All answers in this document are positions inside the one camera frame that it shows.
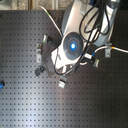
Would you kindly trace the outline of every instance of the silver metal part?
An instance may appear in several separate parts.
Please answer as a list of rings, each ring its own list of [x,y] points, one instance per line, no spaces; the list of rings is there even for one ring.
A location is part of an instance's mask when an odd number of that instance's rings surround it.
[[[105,49],[105,58],[111,58],[111,43],[106,44],[108,47]]]
[[[92,58],[92,55],[90,55],[90,54],[88,54],[88,53],[86,53],[84,56],[85,56],[86,58],[88,58],[88,59],[91,59],[91,58]]]
[[[42,44],[41,43],[37,43],[36,62],[37,63],[41,63],[42,62]]]
[[[48,36],[47,35],[44,35],[43,43],[47,43],[47,39],[48,39]]]
[[[63,81],[59,81],[58,87],[64,88],[65,87],[65,83]]]
[[[94,65],[93,65],[93,66],[94,66],[94,67],[96,67],[96,68],[98,68],[98,65],[99,65],[99,60],[98,60],[98,59],[96,59],[96,60],[95,60],[95,63],[94,63]]]
[[[59,9],[59,2],[58,0],[52,0],[52,9],[58,10]]]

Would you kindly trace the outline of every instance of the cable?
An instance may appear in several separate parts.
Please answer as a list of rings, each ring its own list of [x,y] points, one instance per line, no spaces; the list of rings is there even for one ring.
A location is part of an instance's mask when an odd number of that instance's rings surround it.
[[[109,32],[109,30],[110,30],[110,22],[109,22],[109,18],[108,18],[108,14],[107,14],[107,9],[106,9],[106,7],[105,7],[105,15],[106,15],[107,22],[108,22],[108,29],[107,29],[107,32],[106,32],[106,33],[100,32],[100,34],[102,34],[102,35],[107,35],[108,32]]]
[[[120,51],[120,52],[128,53],[128,50],[123,50],[123,49],[116,48],[116,47],[112,47],[112,49]]]
[[[91,23],[91,21],[94,19],[94,17],[98,14],[99,10],[96,11],[96,13],[91,17],[91,19],[88,21],[87,25],[85,26],[84,32],[85,33],[90,33],[92,30],[86,31],[86,29],[88,28],[89,24]]]
[[[99,47],[98,49],[96,49],[96,50],[93,52],[92,56],[94,56],[95,53],[98,52],[99,50],[105,49],[105,48],[107,48],[107,47],[108,47],[108,46]]]
[[[62,35],[62,33],[61,33],[59,27],[57,26],[57,24],[55,23],[55,21],[53,20],[53,18],[51,17],[51,15],[48,13],[48,11],[47,11],[44,7],[42,7],[42,6],[39,6],[39,7],[42,8],[42,9],[47,13],[47,15],[49,16],[49,18],[51,19],[51,21],[52,21],[53,24],[55,25],[56,29],[57,29],[58,32],[60,33],[61,37],[63,37],[63,35]]]
[[[81,20],[81,22],[80,22],[79,33],[80,33],[82,39],[85,40],[86,42],[87,42],[87,40],[83,37],[82,32],[81,32],[82,23],[83,23],[85,17],[89,14],[89,12],[92,11],[99,3],[100,3],[100,1],[99,1],[98,3],[96,3],[92,8],[90,8],[90,9],[86,12],[86,14],[84,15],[84,17],[82,18],[82,20]]]
[[[87,62],[85,62],[85,63],[80,63],[80,65],[86,65],[87,64]]]
[[[97,49],[93,52],[92,56],[94,56],[95,53],[98,52],[99,50],[102,50],[102,49],[105,49],[105,48],[108,48],[108,46],[102,46],[102,47],[97,48]],[[113,47],[113,46],[112,46],[111,48],[114,49],[114,50],[120,51],[120,52],[128,53],[128,50],[123,50],[123,49],[116,48],[116,47]]]

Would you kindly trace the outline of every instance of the blue object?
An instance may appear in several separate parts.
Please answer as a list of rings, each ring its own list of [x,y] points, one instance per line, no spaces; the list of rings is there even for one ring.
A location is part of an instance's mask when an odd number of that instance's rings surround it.
[[[93,52],[92,56],[94,56],[94,55],[95,55],[95,52]]]
[[[76,44],[75,43],[72,43],[71,44],[71,49],[74,50],[76,48]]]
[[[94,4],[94,0],[90,0],[90,5],[93,5]]]
[[[0,89],[3,88],[4,85],[0,84]]]

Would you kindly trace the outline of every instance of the perforated table surface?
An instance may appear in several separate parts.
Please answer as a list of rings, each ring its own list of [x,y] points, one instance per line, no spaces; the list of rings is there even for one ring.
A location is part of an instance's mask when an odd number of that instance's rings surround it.
[[[56,19],[63,12],[50,14]],[[59,76],[34,74],[36,44],[44,34],[60,39],[43,11],[0,12],[0,80],[6,84],[0,90],[0,127],[127,128],[128,54],[112,51],[106,59],[99,51],[99,68],[80,66],[61,89]],[[128,49],[127,11],[118,12],[111,42]]]

